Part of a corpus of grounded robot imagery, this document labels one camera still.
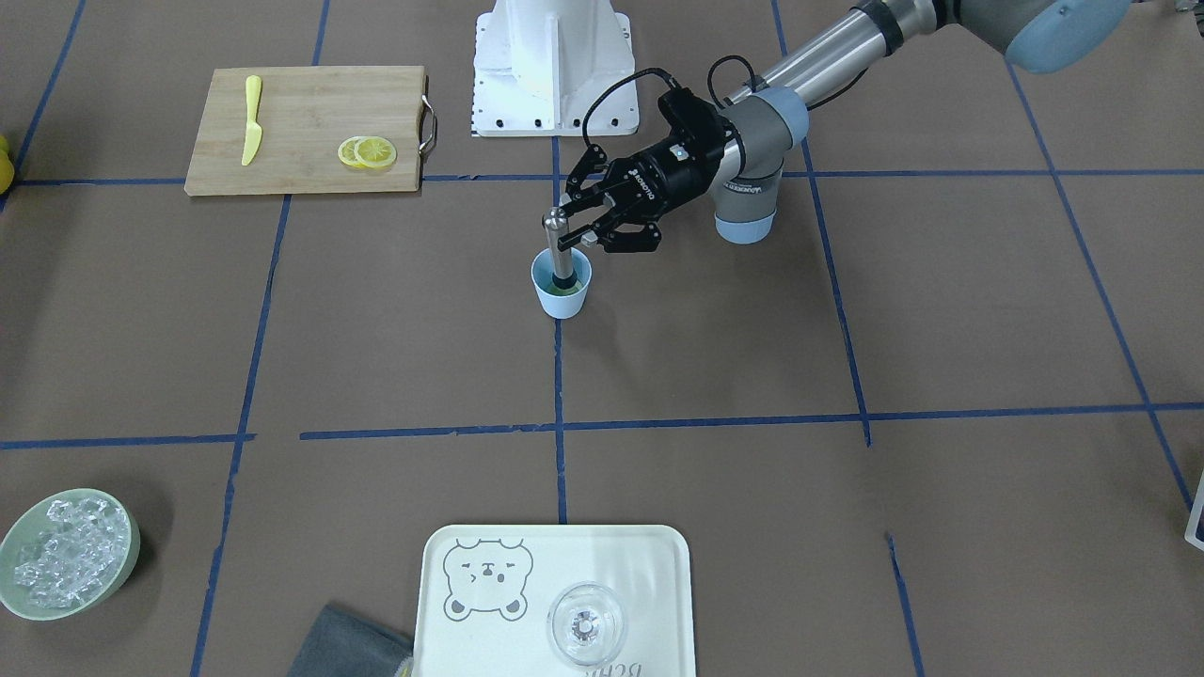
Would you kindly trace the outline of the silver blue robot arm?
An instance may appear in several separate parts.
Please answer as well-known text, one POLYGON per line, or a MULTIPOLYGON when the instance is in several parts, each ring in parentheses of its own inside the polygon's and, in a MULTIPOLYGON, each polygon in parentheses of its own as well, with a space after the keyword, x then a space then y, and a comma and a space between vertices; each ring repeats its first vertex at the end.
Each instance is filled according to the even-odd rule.
POLYGON ((554 257, 578 245, 608 253, 651 252, 659 220, 709 196, 715 224, 732 245, 771 231, 785 157, 799 147, 810 113, 846 92, 911 39, 963 27, 1007 64, 1051 73, 1084 59, 1119 27, 1127 1, 861 1, 838 22, 727 96, 695 95, 660 67, 657 107, 667 136, 610 159, 586 141, 557 207, 545 214, 554 257))

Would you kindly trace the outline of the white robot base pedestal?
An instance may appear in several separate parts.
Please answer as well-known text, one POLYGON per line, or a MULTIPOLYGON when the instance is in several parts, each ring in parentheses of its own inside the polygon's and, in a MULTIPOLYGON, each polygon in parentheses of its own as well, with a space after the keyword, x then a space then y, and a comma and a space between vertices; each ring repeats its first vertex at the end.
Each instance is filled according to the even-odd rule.
POLYGON ((478 137, 633 134, 635 86, 591 104, 635 72, 628 16, 610 1, 498 1, 474 31, 470 133, 478 137))

